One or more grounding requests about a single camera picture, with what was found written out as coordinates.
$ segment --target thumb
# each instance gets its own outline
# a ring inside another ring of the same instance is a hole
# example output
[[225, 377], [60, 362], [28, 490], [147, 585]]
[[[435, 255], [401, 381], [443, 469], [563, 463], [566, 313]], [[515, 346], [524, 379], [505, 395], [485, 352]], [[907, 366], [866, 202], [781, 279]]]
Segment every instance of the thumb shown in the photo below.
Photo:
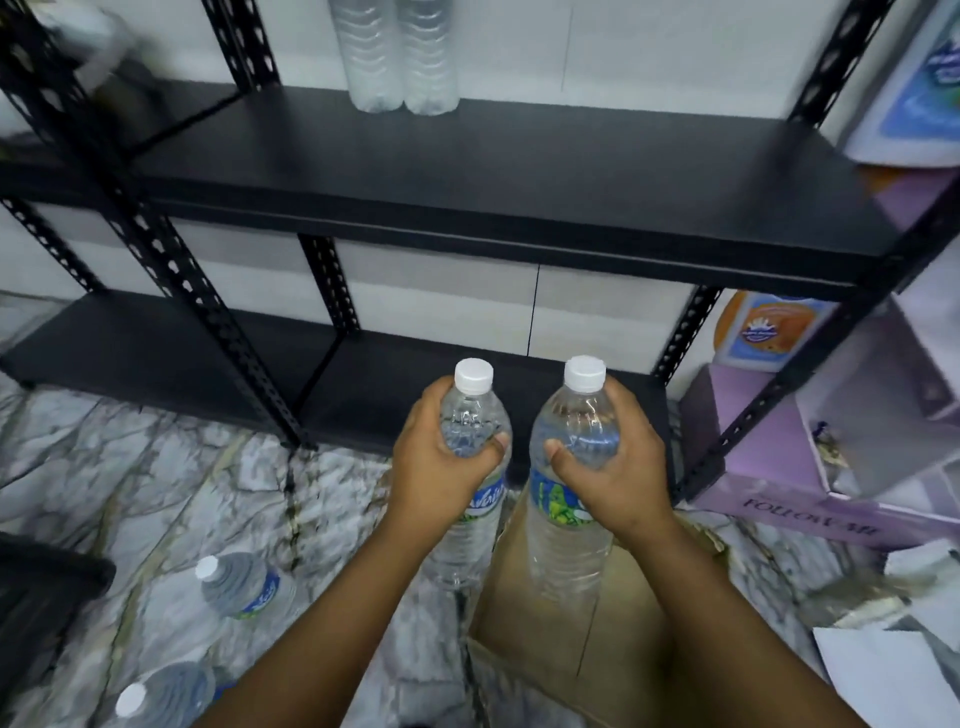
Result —
[[543, 451], [550, 458], [550, 467], [557, 477], [569, 486], [581, 499], [589, 491], [594, 472], [573, 456], [560, 440], [547, 440]]
[[479, 485], [483, 479], [493, 472], [503, 460], [510, 444], [510, 435], [506, 432], [497, 432], [487, 444], [472, 457], [465, 457], [460, 461], [471, 482]]

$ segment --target white tile wall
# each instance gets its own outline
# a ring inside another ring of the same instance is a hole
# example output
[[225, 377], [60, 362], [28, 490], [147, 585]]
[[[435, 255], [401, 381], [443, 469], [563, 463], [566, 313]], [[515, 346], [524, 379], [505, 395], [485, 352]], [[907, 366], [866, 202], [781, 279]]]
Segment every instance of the white tile wall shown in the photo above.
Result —
[[[49, 205], [37, 209], [107, 287], [161, 295], [99, 214]], [[10, 222], [17, 225], [12, 218]], [[231, 308], [330, 323], [295, 235], [185, 220], [174, 224]], [[80, 295], [80, 287], [32, 237], [25, 232], [17, 235], [16, 229], [8, 235], [6, 227], [3, 236], [0, 289], [60, 298]], [[69, 286], [62, 282], [64, 276]]]
[[537, 266], [338, 241], [363, 328], [526, 354]]
[[0, 291], [73, 300], [84, 294], [13, 216], [0, 207]]
[[[922, 0], [899, 0], [838, 100], [842, 126]], [[174, 78], [229, 82], [200, 0], [98, 0], [150, 40]], [[846, 0], [460, 0], [467, 98], [778, 116]], [[326, 0], [258, 7], [284, 83], [346, 88]], [[828, 127], [828, 135], [835, 131]]]
[[[612, 369], [648, 373], [657, 362], [692, 286], [542, 267], [530, 354], [564, 360], [599, 356]], [[669, 394], [680, 396], [696, 371], [713, 357], [712, 333], [722, 302], [697, 337]]]
[[843, 5], [843, 0], [578, 2], [564, 100], [782, 116]]

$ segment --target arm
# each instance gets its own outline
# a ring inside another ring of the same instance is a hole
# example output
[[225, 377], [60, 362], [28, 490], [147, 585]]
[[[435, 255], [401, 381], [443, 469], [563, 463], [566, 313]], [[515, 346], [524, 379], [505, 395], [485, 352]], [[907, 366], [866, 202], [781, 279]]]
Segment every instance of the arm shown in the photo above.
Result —
[[544, 448], [554, 472], [633, 554], [716, 722], [731, 728], [866, 728], [679, 524], [666, 490], [663, 442], [629, 390], [610, 376], [605, 389], [620, 445], [603, 469], [587, 469], [557, 440]]
[[394, 447], [387, 514], [326, 591], [197, 721], [196, 728], [334, 728], [420, 563], [500, 463], [507, 437], [459, 458], [440, 432], [437, 380]]

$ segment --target water bottle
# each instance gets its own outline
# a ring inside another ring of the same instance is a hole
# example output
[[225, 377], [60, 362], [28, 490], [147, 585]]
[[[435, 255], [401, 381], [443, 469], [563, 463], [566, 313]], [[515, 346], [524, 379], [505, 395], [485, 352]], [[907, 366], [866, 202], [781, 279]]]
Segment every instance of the water bottle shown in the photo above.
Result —
[[240, 551], [205, 556], [194, 574], [204, 601], [221, 617], [271, 624], [279, 637], [298, 616], [297, 582], [256, 554]]
[[[510, 418], [493, 393], [493, 367], [483, 359], [464, 359], [453, 374], [453, 388], [440, 405], [440, 431], [460, 457], [480, 451], [497, 432], [513, 435]], [[461, 518], [433, 549], [423, 569], [440, 586], [456, 590], [480, 582], [490, 563], [506, 488], [504, 474], [512, 446], [480, 485]]]
[[114, 711], [124, 728], [186, 728], [232, 684], [201, 663], [173, 663], [127, 686]]
[[594, 470], [616, 454], [620, 432], [603, 391], [606, 378], [606, 366], [594, 356], [567, 361], [564, 386], [546, 401], [530, 436], [530, 575], [542, 595], [570, 605], [590, 604], [596, 597], [612, 535], [553, 472], [543, 443], [560, 440]]
[[329, 0], [350, 101], [377, 113], [403, 104], [399, 30], [393, 0]]
[[407, 109], [436, 116], [457, 108], [457, 64], [453, 55], [453, 0], [396, 0], [403, 38], [403, 82]]

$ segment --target black metal shelf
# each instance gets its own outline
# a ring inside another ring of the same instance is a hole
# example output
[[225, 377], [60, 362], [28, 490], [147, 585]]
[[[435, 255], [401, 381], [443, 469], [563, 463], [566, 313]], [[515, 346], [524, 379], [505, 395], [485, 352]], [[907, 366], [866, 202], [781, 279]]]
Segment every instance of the black metal shelf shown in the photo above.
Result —
[[[423, 388], [467, 356], [493, 365], [493, 389], [514, 428], [513, 482], [522, 482], [534, 419], [564, 382], [562, 361], [359, 331], [338, 347], [300, 410], [300, 421], [315, 442], [388, 454]], [[636, 394], [663, 442], [669, 442], [664, 386], [652, 376], [611, 374]]]
[[[420, 388], [470, 351], [358, 331], [337, 236], [697, 283], [657, 380], [620, 375], [668, 440], [663, 383], [720, 287], [840, 301], [687, 464], [673, 497], [693, 497], [857, 322], [960, 233], [960, 182], [898, 233], [817, 131], [891, 4], [849, 0], [789, 120], [473, 100], [423, 118], [364, 114], [344, 92], [282, 87], [255, 0], [209, 0], [236, 88], [167, 84], [184, 112], [148, 105], [111, 126], [26, 0], [0, 0], [0, 82], [69, 164], [45, 152], [0, 161], [0, 195], [91, 292], [0, 364], [26, 383], [267, 428], [289, 446], [386, 450]], [[95, 204], [179, 307], [106, 292], [26, 200]], [[168, 214], [296, 233], [334, 326], [234, 318]], [[562, 365], [476, 353], [513, 402], [522, 463]]]
[[[221, 92], [191, 86], [172, 98]], [[193, 220], [831, 300], [897, 239], [854, 166], [778, 119], [466, 99], [425, 118], [270, 86], [135, 166]], [[51, 171], [0, 184], [82, 204]]]
[[[95, 99], [103, 123], [133, 157], [236, 96], [233, 84], [162, 81], [156, 92], [148, 93], [110, 77]], [[0, 143], [0, 194], [83, 207], [92, 204], [87, 189], [89, 181], [65, 166], [46, 144]]]
[[[235, 316], [277, 389], [296, 400], [333, 345], [333, 327], [248, 311]], [[264, 429], [227, 366], [181, 304], [119, 291], [87, 294], [0, 357], [0, 368], [20, 382]]]
[[[516, 478], [526, 476], [533, 421], [563, 383], [564, 363], [360, 331], [332, 352], [333, 327], [234, 312], [314, 444], [387, 454], [423, 388], [467, 356], [493, 364], [514, 426]], [[319, 378], [313, 377], [327, 359]], [[0, 357], [13, 378], [263, 429], [226, 376], [226, 358], [180, 304], [156, 296], [87, 294]], [[612, 372], [669, 442], [666, 391], [652, 376]]]

